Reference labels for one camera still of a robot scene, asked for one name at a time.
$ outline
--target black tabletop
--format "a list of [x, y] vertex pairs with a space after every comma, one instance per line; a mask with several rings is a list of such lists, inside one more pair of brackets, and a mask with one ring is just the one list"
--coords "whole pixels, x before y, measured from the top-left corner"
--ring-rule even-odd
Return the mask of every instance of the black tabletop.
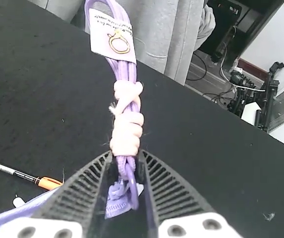
[[[138, 63], [141, 147], [244, 238], [284, 237], [284, 145]], [[0, 161], [62, 179], [108, 150], [114, 75], [86, 33], [26, 0], [0, 1]], [[0, 172], [0, 212], [44, 192]], [[269, 222], [264, 215], [275, 213]]]

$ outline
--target orange pen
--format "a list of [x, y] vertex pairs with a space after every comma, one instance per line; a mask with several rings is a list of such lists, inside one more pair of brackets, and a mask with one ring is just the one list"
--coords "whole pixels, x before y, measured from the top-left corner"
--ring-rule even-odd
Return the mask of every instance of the orange pen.
[[33, 176], [33, 175], [29, 175], [29, 174], [22, 172], [22, 171], [12, 169], [12, 168], [10, 168], [6, 165], [3, 165], [3, 164], [0, 164], [0, 170], [5, 172], [5, 173], [8, 173], [10, 175], [14, 175], [14, 176], [20, 177], [22, 179], [25, 179], [27, 181], [33, 182], [34, 184], [38, 185], [39, 187], [45, 188], [47, 190], [52, 190], [56, 187], [63, 185], [62, 182], [59, 182], [55, 179], [48, 178], [48, 177], [39, 178], [39, 177], [36, 177], [36, 176]]

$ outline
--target purple rope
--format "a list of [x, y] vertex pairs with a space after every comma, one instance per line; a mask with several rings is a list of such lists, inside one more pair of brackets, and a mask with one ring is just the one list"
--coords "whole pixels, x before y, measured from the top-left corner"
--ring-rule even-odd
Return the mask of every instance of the purple rope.
[[[130, 23], [130, 19], [126, 11], [115, 1], [115, 0], [86, 0], [84, 5], [84, 12], [86, 23], [89, 24], [89, 9], [93, 7], [95, 2], [102, 2], [108, 5], [111, 9], [113, 17], [117, 20], [122, 20], [124, 22]], [[115, 60], [106, 58], [112, 70], [116, 76], [116, 80], [127, 80], [132, 83], [136, 83], [137, 80], [137, 66], [132, 62], [127, 62], [123, 60]], [[130, 103], [125, 112], [140, 112], [139, 107], [136, 103]], [[122, 179], [129, 180], [130, 192], [131, 192], [131, 204], [133, 209], [139, 207], [138, 201], [138, 190], [136, 185], [136, 180], [134, 178], [134, 173], [136, 169], [135, 159], [132, 156], [117, 156], [118, 171]], [[128, 173], [127, 163], [130, 165], [131, 173]]]

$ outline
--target cable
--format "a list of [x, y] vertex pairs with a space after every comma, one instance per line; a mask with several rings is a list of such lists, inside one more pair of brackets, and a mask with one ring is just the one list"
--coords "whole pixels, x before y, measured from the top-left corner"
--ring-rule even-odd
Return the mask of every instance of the cable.
[[221, 64], [220, 64], [220, 72], [222, 74], [222, 77], [228, 82], [230, 83], [232, 86], [236, 87], [236, 88], [244, 88], [244, 89], [248, 89], [248, 90], [251, 90], [251, 91], [257, 91], [257, 92], [265, 92], [265, 90], [262, 90], [262, 89], [254, 89], [254, 88], [248, 88], [248, 87], [245, 87], [245, 86], [239, 86], [239, 85], [236, 85], [236, 84], [233, 84], [229, 81], [229, 79], [226, 77], [226, 75], [224, 74], [223, 72], [223, 63], [225, 62], [225, 59], [226, 59], [226, 54], [227, 54], [227, 45], [225, 44], [225, 54], [223, 56], [223, 59], [221, 61]]
[[186, 80], [188, 80], [188, 81], [199, 81], [199, 80], [202, 80], [203, 78], [205, 78], [205, 76], [207, 75], [207, 65], [206, 65], [205, 61], [201, 57], [199, 57], [197, 54], [193, 53], [193, 55], [197, 56], [203, 62], [204, 67], [205, 67], [205, 73], [199, 79], [189, 79], [189, 78], [187, 78]]

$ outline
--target pen cap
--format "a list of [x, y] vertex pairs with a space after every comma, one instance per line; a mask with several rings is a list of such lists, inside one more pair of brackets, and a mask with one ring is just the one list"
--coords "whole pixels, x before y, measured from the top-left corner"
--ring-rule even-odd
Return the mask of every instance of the pen cap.
[[56, 187], [60, 187], [61, 185], [63, 185], [62, 182], [48, 177], [42, 177], [38, 183], [39, 187], [45, 188], [47, 190], [52, 190]]

